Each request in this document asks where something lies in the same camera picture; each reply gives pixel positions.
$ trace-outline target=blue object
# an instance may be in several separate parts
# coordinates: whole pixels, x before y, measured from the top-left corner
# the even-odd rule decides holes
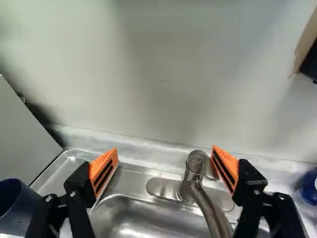
[[[24,237],[41,196],[17,178],[0,182],[0,233]]]
[[[317,205],[317,167],[304,176],[300,192],[308,204]]]

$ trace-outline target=countertop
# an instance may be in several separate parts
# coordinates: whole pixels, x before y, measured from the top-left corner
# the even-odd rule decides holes
[[[119,160],[123,164],[141,166],[156,171],[156,176],[164,177],[169,175],[179,180],[184,173],[185,161],[189,152],[201,149],[210,154],[210,148],[199,148],[193,146],[179,145],[167,142],[146,140],[136,137],[123,136],[101,131],[79,129],[69,126],[53,126],[50,128],[64,143],[65,149],[73,149],[81,154],[81,158],[87,152],[87,159],[91,154],[100,155],[112,147],[118,148]],[[305,224],[306,230],[311,238],[317,238],[316,232],[316,207],[306,204],[298,193],[298,184],[301,177],[316,165],[300,163],[274,158],[245,155],[230,152],[237,159],[247,159],[253,164],[268,180],[266,191],[277,191],[291,194],[297,205],[299,213]],[[46,171],[36,180],[31,187],[39,194],[55,192],[62,195],[62,184],[51,183],[43,188],[43,183],[49,183],[52,173],[59,169],[65,161],[60,160],[51,164]],[[204,185],[226,190],[220,181],[204,181]],[[0,235],[0,238],[12,236]]]

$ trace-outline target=sink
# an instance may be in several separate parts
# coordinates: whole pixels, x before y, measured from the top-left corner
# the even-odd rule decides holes
[[[67,151],[32,187],[40,195],[55,193],[61,196],[65,193],[63,183],[69,174],[84,161],[95,157],[94,154]],[[58,170],[50,175],[56,164]],[[101,200],[90,211],[96,238],[210,238],[207,223],[197,205],[158,199],[147,192],[148,181],[157,177],[176,182],[182,179],[182,175],[120,163]],[[207,192],[227,211],[226,215],[235,228],[241,208],[230,205],[218,183],[209,184]],[[261,221],[260,228],[258,237],[269,238],[267,224]],[[72,237],[68,220],[63,224],[60,237]]]
[[[103,199],[90,216],[96,238],[209,238],[199,208],[125,195]]]

